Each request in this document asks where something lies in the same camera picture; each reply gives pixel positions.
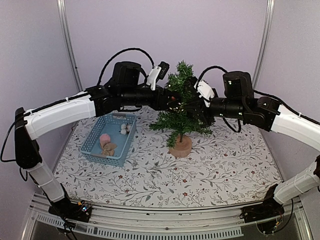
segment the wooden tree stand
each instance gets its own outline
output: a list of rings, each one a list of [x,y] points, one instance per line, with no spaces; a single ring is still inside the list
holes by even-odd
[[[192,140],[190,137],[183,135],[180,142],[180,135],[176,137],[175,146],[169,148],[169,152],[176,158],[185,158],[191,152]]]

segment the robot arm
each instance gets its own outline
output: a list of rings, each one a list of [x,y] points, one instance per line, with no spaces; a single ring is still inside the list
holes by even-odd
[[[189,87],[195,86],[196,81],[190,79]],[[251,78],[247,72],[225,73],[223,81],[225,98],[218,97],[213,88],[215,94],[214,98],[209,99],[210,104],[203,100],[191,101],[188,111],[208,125],[214,121],[214,117],[238,119],[268,132],[287,135],[320,151],[320,125],[316,121],[312,122],[292,112],[279,98],[254,98]],[[317,186],[320,186],[320,155],[304,171],[272,186],[263,203],[244,207],[241,217],[245,222],[252,222],[283,214],[284,203]]]
[[[15,160],[25,169],[51,203],[49,212],[62,218],[88,222],[91,208],[88,203],[72,203],[63,186],[39,154],[36,139],[64,125],[92,117],[100,117],[124,106],[150,106],[155,110],[174,108],[179,96],[166,88],[154,84],[150,87],[138,85],[139,64],[118,62],[113,77],[104,86],[87,88],[77,95],[67,97],[44,107],[15,113]],[[156,74],[148,77],[150,83],[164,77],[169,65],[161,63]]]

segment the table surface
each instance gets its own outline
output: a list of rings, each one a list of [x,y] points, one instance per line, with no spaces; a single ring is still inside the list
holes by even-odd
[[[210,137],[191,133],[190,155],[175,158],[166,147],[169,132],[149,130],[157,112],[143,107],[134,114],[137,129],[124,167],[86,160],[80,148],[97,119],[77,124],[54,171],[71,198],[154,208],[230,206],[261,201],[282,181],[254,126],[235,133],[217,118]]]

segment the artificial pine tree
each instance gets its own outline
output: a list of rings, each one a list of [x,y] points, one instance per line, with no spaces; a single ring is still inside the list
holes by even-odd
[[[188,90],[186,84],[186,81],[194,75],[192,67],[193,65],[181,61],[176,66],[177,72],[169,74],[166,88],[180,94],[181,105],[175,111],[160,112],[157,122],[150,125],[152,130],[172,130],[172,133],[166,141],[166,145],[169,148],[175,147],[178,136],[179,142],[182,143],[185,134],[198,132],[200,134],[209,135],[212,133],[210,128],[202,121],[196,119],[184,110],[184,106],[188,100],[195,97],[191,91]]]

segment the white wall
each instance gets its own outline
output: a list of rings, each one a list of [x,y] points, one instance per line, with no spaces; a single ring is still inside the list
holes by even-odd
[[[0,1],[0,143],[15,110],[37,108],[75,94],[55,0]],[[43,160],[53,166],[70,127],[38,141]],[[14,157],[7,143],[5,159]],[[17,240],[35,187],[25,183],[15,163],[0,163],[0,239]]]
[[[275,1],[270,36],[257,90],[282,98],[298,112],[320,120],[320,1]],[[264,133],[287,180],[319,152],[276,133]],[[320,193],[301,197],[315,240],[320,239]]]
[[[196,76],[211,65],[253,74],[267,0],[78,0],[65,5],[80,78],[87,88],[97,83],[113,54],[129,47],[143,48],[156,65],[169,63],[169,72],[186,60]],[[151,69],[142,53],[123,53],[106,69],[102,82],[111,77],[116,62],[125,60],[142,64],[147,73]],[[223,95],[221,71],[212,70],[205,79]]]

